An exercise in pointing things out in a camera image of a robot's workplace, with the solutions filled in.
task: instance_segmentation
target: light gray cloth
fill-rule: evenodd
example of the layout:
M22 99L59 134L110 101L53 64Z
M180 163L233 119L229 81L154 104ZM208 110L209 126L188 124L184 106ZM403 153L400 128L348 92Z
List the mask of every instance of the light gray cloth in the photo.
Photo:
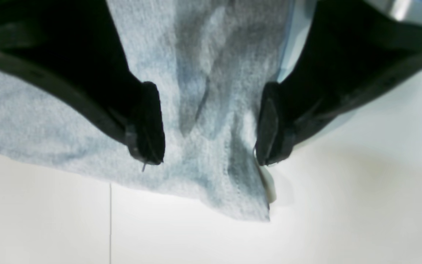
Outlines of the light gray cloth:
M166 154L142 165L65 103L0 73L0 154L268 221L253 159L290 0L110 0L130 70L160 92Z

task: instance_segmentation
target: white floor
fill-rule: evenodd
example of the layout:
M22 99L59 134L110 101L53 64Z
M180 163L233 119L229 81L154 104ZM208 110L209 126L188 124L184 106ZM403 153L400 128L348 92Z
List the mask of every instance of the white floor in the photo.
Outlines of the white floor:
M422 73L344 120L269 169L268 224L0 156L0 264L422 264Z

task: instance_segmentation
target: gray fabric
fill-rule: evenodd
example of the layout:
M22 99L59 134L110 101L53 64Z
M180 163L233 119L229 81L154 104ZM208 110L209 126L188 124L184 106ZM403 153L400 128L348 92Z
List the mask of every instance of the gray fabric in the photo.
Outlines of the gray fabric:
M110 0L131 71L160 92L164 164L141 173L125 146L58 99L1 73L0 153L198 198L235 219L268 221L253 146L262 88L278 71L289 4Z

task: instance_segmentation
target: thin line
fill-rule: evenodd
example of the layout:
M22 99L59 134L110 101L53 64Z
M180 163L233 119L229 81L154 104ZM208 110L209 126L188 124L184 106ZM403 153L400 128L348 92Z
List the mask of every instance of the thin line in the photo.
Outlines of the thin line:
M108 249L109 264L112 264L112 184L110 184L110 237Z

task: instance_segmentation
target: gray knit fabric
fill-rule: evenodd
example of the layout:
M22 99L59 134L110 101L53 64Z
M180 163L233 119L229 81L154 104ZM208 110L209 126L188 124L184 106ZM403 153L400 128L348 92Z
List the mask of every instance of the gray knit fabric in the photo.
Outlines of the gray knit fabric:
M57 98L0 73L0 154L268 221L253 160L263 85L278 72L290 0L110 0L131 71L160 92L166 154L129 156Z

